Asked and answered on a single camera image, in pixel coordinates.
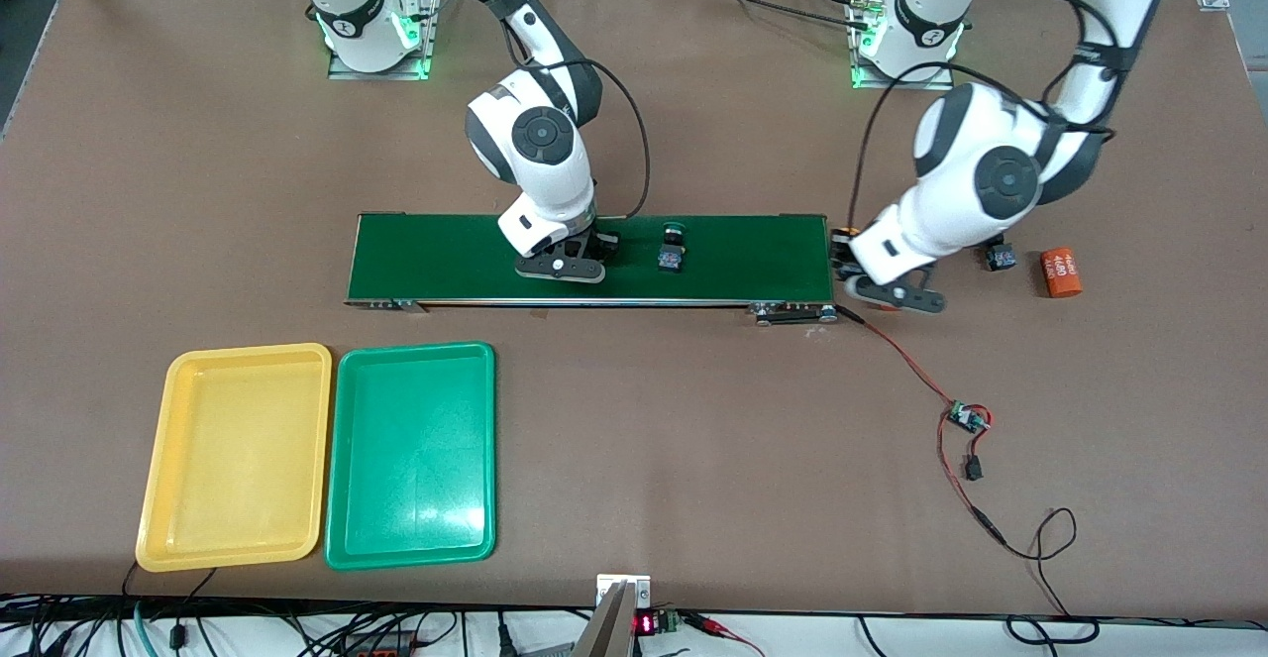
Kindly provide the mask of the orange cylindrical battery cell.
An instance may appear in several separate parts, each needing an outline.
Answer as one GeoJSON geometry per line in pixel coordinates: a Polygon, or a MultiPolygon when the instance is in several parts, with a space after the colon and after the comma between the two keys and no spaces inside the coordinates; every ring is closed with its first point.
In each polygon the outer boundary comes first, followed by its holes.
{"type": "Polygon", "coordinates": [[[1068,247],[1050,249],[1040,255],[1040,265],[1047,296],[1052,299],[1074,297],[1084,290],[1082,274],[1075,265],[1074,254],[1068,247]]]}

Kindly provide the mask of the green conveyor belt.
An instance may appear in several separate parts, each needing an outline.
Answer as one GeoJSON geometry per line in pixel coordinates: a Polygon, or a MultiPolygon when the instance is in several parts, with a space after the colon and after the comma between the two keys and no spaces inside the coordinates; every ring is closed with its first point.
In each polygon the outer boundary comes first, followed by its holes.
{"type": "Polygon", "coordinates": [[[373,213],[358,219],[346,303],[372,308],[744,308],[820,312],[834,301],[820,216],[635,216],[598,219],[620,233],[604,282],[520,276],[495,216],[373,213]],[[658,270],[663,224],[686,230],[683,269],[658,270]]]}

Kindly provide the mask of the green plastic tray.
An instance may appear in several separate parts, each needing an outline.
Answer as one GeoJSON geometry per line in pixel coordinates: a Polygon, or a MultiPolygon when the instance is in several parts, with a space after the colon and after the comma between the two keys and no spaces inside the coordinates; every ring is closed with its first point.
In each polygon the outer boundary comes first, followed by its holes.
{"type": "Polygon", "coordinates": [[[349,351],[337,368],[323,558],[339,572],[495,550],[495,350],[349,351]]]}

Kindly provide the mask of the red clip lead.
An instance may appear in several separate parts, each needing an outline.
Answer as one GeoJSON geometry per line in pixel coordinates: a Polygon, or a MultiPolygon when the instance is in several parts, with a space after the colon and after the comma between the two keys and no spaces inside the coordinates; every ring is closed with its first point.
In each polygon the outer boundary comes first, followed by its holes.
{"type": "Polygon", "coordinates": [[[723,625],[721,621],[711,619],[711,616],[702,616],[702,613],[678,610],[678,618],[680,621],[683,621],[683,625],[694,628],[694,630],[701,632],[705,635],[742,644],[747,648],[751,648],[758,657],[767,657],[765,651],[762,651],[752,641],[741,637],[732,629],[723,625]]]}

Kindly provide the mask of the yellow plastic tray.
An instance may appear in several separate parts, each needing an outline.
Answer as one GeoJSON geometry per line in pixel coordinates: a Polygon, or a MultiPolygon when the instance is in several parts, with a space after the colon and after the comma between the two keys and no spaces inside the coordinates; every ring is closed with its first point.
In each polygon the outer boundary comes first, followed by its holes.
{"type": "Polygon", "coordinates": [[[142,569],[273,564],[314,549],[332,373],[332,355],[318,344],[172,360],[134,548],[142,569]]]}

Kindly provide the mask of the black power strip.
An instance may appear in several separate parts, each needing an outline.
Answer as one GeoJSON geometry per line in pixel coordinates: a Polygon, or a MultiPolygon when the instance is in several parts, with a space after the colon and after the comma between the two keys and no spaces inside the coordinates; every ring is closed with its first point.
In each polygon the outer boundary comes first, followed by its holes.
{"type": "Polygon", "coordinates": [[[412,657],[421,643],[413,632],[355,632],[336,648],[336,657],[412,657]]]}

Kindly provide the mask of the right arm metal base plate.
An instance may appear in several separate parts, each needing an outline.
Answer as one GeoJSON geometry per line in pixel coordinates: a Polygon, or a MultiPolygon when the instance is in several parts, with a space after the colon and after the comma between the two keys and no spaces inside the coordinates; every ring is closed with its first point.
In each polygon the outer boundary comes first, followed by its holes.
{"type": "Polygon", "coordinates": [[[430,77],[441,0],[312,0],[328,77],[430,77]]]}

